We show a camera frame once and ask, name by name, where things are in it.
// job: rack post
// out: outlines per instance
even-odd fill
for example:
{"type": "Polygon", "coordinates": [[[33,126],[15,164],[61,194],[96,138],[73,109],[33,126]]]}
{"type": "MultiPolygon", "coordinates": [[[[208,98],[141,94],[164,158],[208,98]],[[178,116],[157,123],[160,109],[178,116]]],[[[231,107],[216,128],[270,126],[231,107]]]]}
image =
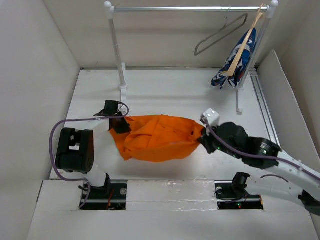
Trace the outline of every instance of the rack post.
{"type": "Polygon", "coordinates": [[[126,64],[121,61],[121,57],[120,57],[120,51],[119,51],[115,23],[114,23],[115,9],[112,6],[111,2],[109,1],[106,1],[104,3],[104,7],[105,7],[106,16],[108,18],[109,27],[111,30],[114,55],[115,55],[116,65],[117,65],[119,77],[120,77],[120,84],[119,84],[120,101],[123,103],[126,103],[127,89],[128,89],[128,84],[126,82],[126,64]]]}
{"type": "Polygon", "coordinates": [[[252,67],[252,65],[254,63],[255,56],[256,56],[257,51],[260,47],[262,39],[264,38],[264,35],[265,35],[266,30],[268,28],[269,22],[270,22],[271,18],[274,16],[274,13],[275,13],[278,5],[279,5],[278,0],[272,0],[270,5],[268,6],[268,9],[265,14],[264,22],[263,22],[263,25],[262,25],[261,30],[259,32],[259,35],[256,39],[253,52],[250,56],[250,60],[246,66],[244,75],[241,78],[240,83],[236,89],[236,111],[238,113],[242,113],[244,111],[244,91],[245,91],[244,84],[245,84],[246,78],[248,76],[248,73],[250,71],[250,68],[252,67]]]}

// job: clothing rack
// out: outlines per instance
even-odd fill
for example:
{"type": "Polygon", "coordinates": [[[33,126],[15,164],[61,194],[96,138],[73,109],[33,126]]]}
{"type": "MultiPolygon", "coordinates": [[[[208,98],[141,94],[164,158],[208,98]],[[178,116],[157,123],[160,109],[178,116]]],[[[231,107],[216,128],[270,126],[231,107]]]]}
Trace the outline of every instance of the clothing rack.
{"type": "MultiPolygon", "coordinates": [[[[278,5],[279,5],[279,2],[277,0],[272,0],[270,5],[262,7],[260,10],[261,12],[266,13],[264,22],[259,32],[259,35],[256,39],[255,47],[253,52],[251,53],[250,60],[246,66],[244,75],[240,80],[238,87],[236,88],[237,111],[240,113],[244,111],[243,98],[244,98],[244,90],[245,90],[245,86],[244,86],[245,80],[254,62],[255,56],[257,54],[261,41],[265,35],[265,32],[268,28],[269,22],[273,17],[278,5]]],[[[128,90],[128,84],[126,82],[126,64],[121,61],[115,23],[114,23],[114,14],[145,13],[145,12],[242,12],[242,13],[248,13],[248,12],[257,12],[260,9],[260,7],[258,6],[115,7],[115,6],[112,6],[111,2],[109,1],[106,1],[104,3],[104,8],[105,8],[106,16],[109,22],[109,27],[111,29],[111,36],[112,36],[113,49],[114,49],[114,54],[116,59],[116,65],[117,65],[119,77],[120,77],[120,84],[119,84],[120,100],[123,103],[127,101],[127,90],[128,90]]]]}

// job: white pipe connector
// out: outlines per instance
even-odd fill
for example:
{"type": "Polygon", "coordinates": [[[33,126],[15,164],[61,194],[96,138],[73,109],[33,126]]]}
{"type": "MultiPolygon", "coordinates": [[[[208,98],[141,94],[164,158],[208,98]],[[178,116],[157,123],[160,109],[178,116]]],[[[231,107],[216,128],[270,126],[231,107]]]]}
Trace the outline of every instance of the white pipe connector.
{"type": "Polygon", "coordinates": [[[112,6],[111,2],[105,1],[104,2],[104,8],[105,8],[106,17],[108,19],[113,19],[114,18],[114,13],[115,13],[115,7],[112,6]]]}
{"type": "Polygon", "coordinates": [[[270,2],[270,5],[268,6],[268,9],[267,9],[266,14],[265,14],[265,17],[267,19],[272,19],[272,17],[274,16],[276,8],[278,7],[278,5],[279,5],[278,0],[272,0],[270,2]]]}

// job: gray hanger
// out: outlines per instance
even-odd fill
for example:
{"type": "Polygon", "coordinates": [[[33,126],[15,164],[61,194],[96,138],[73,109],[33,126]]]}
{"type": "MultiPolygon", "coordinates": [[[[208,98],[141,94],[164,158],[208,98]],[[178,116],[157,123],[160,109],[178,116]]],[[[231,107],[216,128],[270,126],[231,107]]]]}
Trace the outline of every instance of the gray hanger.
{"type": "Polygon", "coordinates": [[[238,30],[239,28],[241,28],[243,25],[246,24],[246,21],[247,21],[247,18],[248,18],[248,14],[245,13],[243,15],[241,15],[240,17],[238,17],[237,19],[235,19],[234,21],[230,22],[228,25],[224,25],[223,28],[221,28],[220,30],[218,30],[217,32],[215,32],[214,34],[208,36],[207,38],[205,38],[204,40],[200,41],[197,46],[195,47],[195,50],[194,50],[194,55],[195,56],[198,56],[199,54],[203,53],[205,50],[207,50],[208,48],[211,48],[213,45],[215,45],[216,43],[220,42],[222,39],[226,38],[227,36],[229,36],[230,34],[232,34],[233,32],[235,32],[236,30],[238,30]],[[222,30],[226,29],[227,27],[231,26],[232,24],[236,23],[237,21],[241,20],[241,19],[244,19],[243,23],[238,26],[237,28],[233,29],[231,32],[227,33],[226,35],[222,36],[221,38],[219,38],[218,40],[214,41],[213,43],[211,43],[209,46],[206,46],[204,49],[198,51],[198,48],[200,47],[201,44],[205,43],[206,41],[208,41],[210,38],[214,37],[215,35],[217,35],[218,33],[220,33],[222,30]]]}

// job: robotic arm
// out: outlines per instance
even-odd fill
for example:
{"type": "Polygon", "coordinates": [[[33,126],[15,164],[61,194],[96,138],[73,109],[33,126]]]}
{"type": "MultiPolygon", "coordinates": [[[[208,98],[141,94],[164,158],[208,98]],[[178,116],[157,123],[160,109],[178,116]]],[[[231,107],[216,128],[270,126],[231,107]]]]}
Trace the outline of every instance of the robotic arm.
{"type": "Polygon", "coordinates": [[[320,216],[320,173],[288,155],[275,143],[265,138],[250,137],[243,127],[233,122],[219,125],[220,116],[209,108],[201,115],[205,128],[198,141],[208,154],[216,150],[246,165],[266,170],[287,180],[272,184],[266,179],[256,179],[248,173],[238,172],[232,181],[235,195],[267,195],[304,206],[307,211],[320,216]]]}

